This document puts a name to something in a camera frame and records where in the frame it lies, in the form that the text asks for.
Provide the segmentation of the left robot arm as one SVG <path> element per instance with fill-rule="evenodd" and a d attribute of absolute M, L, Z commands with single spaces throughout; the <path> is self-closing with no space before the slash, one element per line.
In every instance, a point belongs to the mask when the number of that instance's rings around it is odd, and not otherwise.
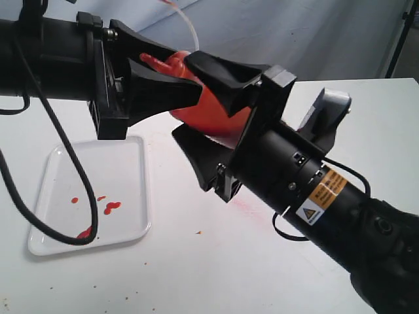
<path fill-rule="evenodd" d="M 119 20 L 79 12 L 73 22 L 47 18 L 46 1 L 24 1 L 17 20 L 1 21 L 1 94 L 87 101 L 100 140 L 122 140 L 130 126 L 191 107 L 199 83 L 152 70 L 140 60 L 173 54 Z"/>

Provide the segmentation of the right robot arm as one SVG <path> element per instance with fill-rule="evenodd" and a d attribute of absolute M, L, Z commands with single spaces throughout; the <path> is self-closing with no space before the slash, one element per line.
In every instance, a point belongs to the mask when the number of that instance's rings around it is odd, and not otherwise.
<path fill-rule="evenodd" d="M 184 59 L 229 116 L 250 116 L 229 149 L 187 125 L 172 135 L 202 190 L 230 201 L 245 186 L 283 215 L 349 274 L 354 290 L 377 313 L 418 312 L 418 216 L 371 197 L 336 172 L 327 153 L 351 97 L 323 89 L 294 130 L 282 121 L 295 76 L 280 66 L 246 65 L 202 51 Z"/>

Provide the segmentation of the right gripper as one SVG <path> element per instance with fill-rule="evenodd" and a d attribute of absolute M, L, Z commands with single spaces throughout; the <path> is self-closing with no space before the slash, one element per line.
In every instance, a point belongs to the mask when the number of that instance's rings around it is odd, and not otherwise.
<path fill-rule="evenodd" d="M 295 206 L 326 153 L 282 121 L 295 75 L 278 65 L 238 63 L 200 50 L 185 57 L 184 64 L 229 117 L 256 99 L 234 151 L 186 124 L 172 131 L 200 188 L 212 189 L 218 175 L 215 192 L 225 202 L 245 186 L 278 213 Z M 217 172 L 219 164 L 227 166 Z"/>

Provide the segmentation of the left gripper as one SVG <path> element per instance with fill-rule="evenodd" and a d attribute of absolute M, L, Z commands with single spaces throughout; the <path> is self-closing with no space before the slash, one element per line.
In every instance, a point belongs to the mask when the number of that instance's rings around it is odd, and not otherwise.
<path fill-rule="evenodd" d="M 128 126 L 156 114 L 195 106 L 202 86 L 189 79 L 159 73 L 140 60 L 142 53 L 158 60 L 175 50 L 154 42 L 112 19 L 109 29 L 116 33 L 109 42 L 99 16 L 77 13 L 77 25 L 86 35 L 86 56 L 94 73 L 94 89 L 88 108 L 99 140 L 124 140 Z M 117 99 L 116 79 L 126 81 L 126 112 Z"/>

